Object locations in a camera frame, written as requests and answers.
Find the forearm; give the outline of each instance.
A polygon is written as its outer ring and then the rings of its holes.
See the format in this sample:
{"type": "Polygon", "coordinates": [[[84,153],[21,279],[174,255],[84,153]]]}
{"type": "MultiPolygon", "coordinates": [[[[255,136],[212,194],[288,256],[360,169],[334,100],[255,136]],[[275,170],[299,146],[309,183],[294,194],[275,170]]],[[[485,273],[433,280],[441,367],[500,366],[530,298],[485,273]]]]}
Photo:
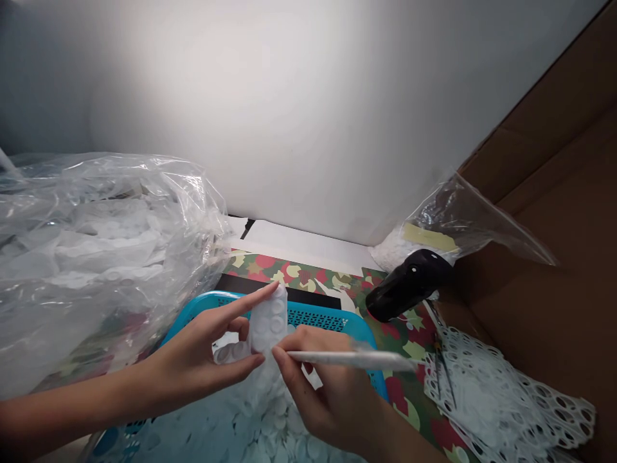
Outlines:
{"type": "Polygon", "coordinates": [[[394,408],[383,402],[383,426],[373,447],[365,456],[369,463],[444,463],[447,459],[418,433],[394,408]]]}
{"type": "Polygon", "coordinates": [[[0,403],[0,445],[18,460],[147,417],[152,398],[142,365],[0,403]]]}

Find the cardboard box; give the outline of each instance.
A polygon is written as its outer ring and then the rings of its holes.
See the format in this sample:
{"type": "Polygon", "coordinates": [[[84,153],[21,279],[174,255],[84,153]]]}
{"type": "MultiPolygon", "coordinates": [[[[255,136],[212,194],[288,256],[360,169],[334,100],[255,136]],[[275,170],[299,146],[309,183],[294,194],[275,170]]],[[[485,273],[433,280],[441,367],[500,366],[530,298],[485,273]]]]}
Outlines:
{"type": "Polygon", "coordinates": [[[484,334],[514,367],[596,406],[595,437],[578,450],[586,462],[617,455],[616,4],[605,6],[460,170],[561,266],[488,246],[456,265],[465,307],[441,306],[449,323],[484,334]]]}

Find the yellow label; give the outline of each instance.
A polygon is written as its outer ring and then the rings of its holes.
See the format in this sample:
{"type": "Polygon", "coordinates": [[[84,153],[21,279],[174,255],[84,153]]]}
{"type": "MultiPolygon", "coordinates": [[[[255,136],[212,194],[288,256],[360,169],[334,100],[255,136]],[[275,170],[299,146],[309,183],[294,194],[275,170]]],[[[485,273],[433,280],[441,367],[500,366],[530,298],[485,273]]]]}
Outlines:
{"type": "Polygon", "coordinates": [[[437,231],[423,230],[410,223],[403,225],[403,239],[446,252],[457,249],[454,240],[448,235],[437,231]]]}

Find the clear plastic bag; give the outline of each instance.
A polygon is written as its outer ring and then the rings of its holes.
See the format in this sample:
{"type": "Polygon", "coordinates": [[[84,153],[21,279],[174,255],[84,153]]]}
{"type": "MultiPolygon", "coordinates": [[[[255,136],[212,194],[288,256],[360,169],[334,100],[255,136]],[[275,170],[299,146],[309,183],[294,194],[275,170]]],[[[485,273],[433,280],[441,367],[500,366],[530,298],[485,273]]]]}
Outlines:
{"type": "Polygon", "coordinates": [[[225,205],[188,161],[87,153],[0,177],[0,399],[137,360],[226,265],[225,205]]]}
{"type": "Polygon", "coordinates": [[[439,183],[422,204],[394,227],[381,244],[370,248],[375,262],[393,271],[416,250],[425,248],[452,265],[457,259],[484,248],[490,241],[514,254],[542,264],[557,259],[528,230],[493,205],[458,173],[439,183]]]}

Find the person's left hand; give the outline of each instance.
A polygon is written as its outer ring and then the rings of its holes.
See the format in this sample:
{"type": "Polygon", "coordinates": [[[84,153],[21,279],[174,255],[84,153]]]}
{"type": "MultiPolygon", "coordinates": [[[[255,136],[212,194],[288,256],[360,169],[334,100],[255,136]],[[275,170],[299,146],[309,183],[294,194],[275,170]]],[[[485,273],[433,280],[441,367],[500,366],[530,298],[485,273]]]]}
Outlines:
{"type": "Polygon", "coordinates": [[[262,354],[254,354],[217,365],[212,343],[226,331],[237,332],[240,341],[246,341],[249,321],[241,315],[268,299],[277,286],[278,282],[274,282],[230,304],[202,312],[159,350],[135,365],[154,389],[153,414],[175,410],[239,383],[264,362],[262,354]]]}

